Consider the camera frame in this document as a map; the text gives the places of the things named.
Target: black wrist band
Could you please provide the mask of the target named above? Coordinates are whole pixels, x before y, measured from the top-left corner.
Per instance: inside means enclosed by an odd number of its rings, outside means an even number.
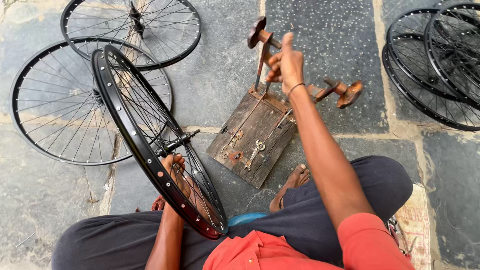
[[[292,89],[290,89],[290,91],[289,91],[288,94],[287,94],[287,98],[288,98],[288,99],[290,99],[290,95],[292,94],[293,89],[295,89],[295,88],[296,88],[297,86],[299,86],[299,85],[305,85],[305,84],[304,84],[304,83],[301,83],[301,84],[297,84],[296,86],[292,87]]]

